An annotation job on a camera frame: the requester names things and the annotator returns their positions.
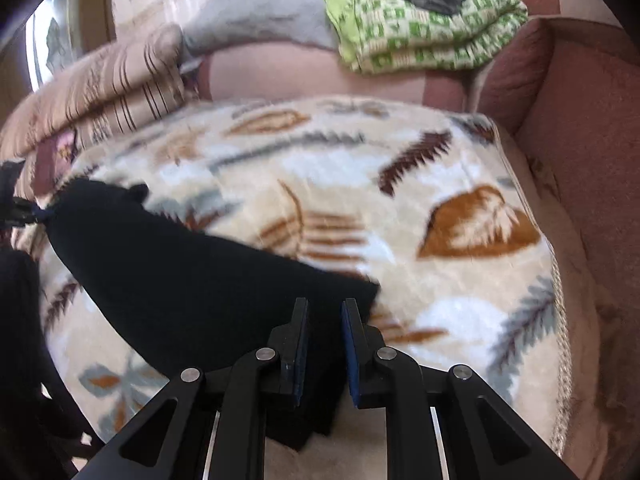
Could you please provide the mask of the green white patterned folded blanket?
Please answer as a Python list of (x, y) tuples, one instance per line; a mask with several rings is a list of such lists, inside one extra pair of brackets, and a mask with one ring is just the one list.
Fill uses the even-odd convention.
[(451, 16), (407, 0), (324, 0), (342, 63), (355, 73), (475, 70), (528, 21), (522, 0), (464, 0)]

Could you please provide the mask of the black pants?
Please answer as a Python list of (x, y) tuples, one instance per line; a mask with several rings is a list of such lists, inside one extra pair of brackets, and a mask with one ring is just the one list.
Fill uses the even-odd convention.
[(367, 318), (378, 285), (271, 252), (193, 232), (145, 209), (143, 184), (121, 188), (77, 178), (58, 193), (44, 223), (58, 258), (104, 318), (167, 377), (188, 367), (220, 370), (262, 348), (308, 302), (302, 400), (276, 408), (268, 434), (302, 448), (329, 434), (346, 386), (342, 304)]

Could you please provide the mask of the cream leaf-pattern fleece blanket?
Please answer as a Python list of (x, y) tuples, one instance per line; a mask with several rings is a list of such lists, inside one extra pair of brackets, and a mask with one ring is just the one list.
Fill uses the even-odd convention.
[[(555, 452), (570, 358), (558, 260), (480, 115), (354, 96), (201, 103), (82, 152), (71, 180), (145, 185), (145, 209), (193, 232), (378, 285), (368, 319), (420, 364), (480, 373)], [(44, 226), (10, 236), (40, 275), (40, 323), (103, 439), (167, 382), (104, 318)]]

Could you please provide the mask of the grey quilted cloth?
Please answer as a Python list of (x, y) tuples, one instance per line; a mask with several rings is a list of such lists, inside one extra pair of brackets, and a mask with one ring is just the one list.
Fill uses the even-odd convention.
[(182, 33), (183, 63), (252, 42), (338, 49), (324, 0), (206, 0)]

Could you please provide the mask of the beige striped folded blanket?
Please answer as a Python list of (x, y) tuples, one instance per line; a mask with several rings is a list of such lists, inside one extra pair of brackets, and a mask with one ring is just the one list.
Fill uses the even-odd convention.
[(1, 129), (1, 157), (24, 156), (66, 130), (88, 148), (178, 110), (181, 47), (180, 26), (166, 24), (87, 54), (17, 105)]

